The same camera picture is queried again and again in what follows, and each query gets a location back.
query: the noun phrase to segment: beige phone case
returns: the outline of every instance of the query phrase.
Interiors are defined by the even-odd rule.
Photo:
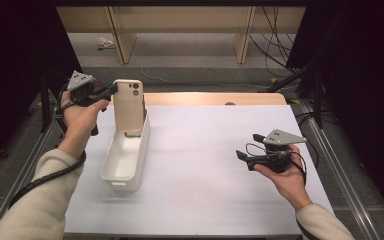
[[[114,84],[118,88],[113,97],[116,130],[125,133],[141,131],[145,110],[142,82],[118,79]]]

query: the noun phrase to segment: person's right hand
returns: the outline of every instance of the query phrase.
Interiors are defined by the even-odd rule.
[[[293,144],[290,144],[289,148],[293,152],[292,160],[302,167],[301,157],[298,155],[299,148]],[[300,170],[292,164],[283,173],[275,173],[261,164],[256,164],[254,169],[270,179],[280,195],[286,198],[296,211],[313,203],[305,190],[304,178]]]

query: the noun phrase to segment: white container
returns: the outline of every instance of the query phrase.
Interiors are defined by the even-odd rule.
[[[114,190],[134,191],[140,185],[151,128],[146,114],[141,136],[126,137],[115,131],[101,178]]]

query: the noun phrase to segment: white sleeve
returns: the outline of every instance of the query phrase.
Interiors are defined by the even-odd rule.
[[[78,160],[54,149],[44,154],[34,179],[65,169]],[[0,220],[1,239],[62,239],[65,212],[83,166],[32,189],[19,199]]]
[[[311,204],[296,212],[304,239],[354,239],[339,219],[318,204]]]

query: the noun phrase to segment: table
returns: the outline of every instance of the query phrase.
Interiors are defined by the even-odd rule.
[[[249,99],[257,95],[259,101],[250,105]],[[89,140],[86,149],[88,160],[66,214],[67,235],[300,234],[289,203],[235,154],[252,142],[253,133],[264,135],[279,128],[300,135],[280,94],[152,93],[145,94],[145,100],[151,133],[141,185],[135,192],[116,192],[100,177],[115,131],[110,105],[99,115],[100,134]],[[226,102],[236,105],[221,105]],[[307,148],[297,146],[306,159],[311,198],[333,213]]]

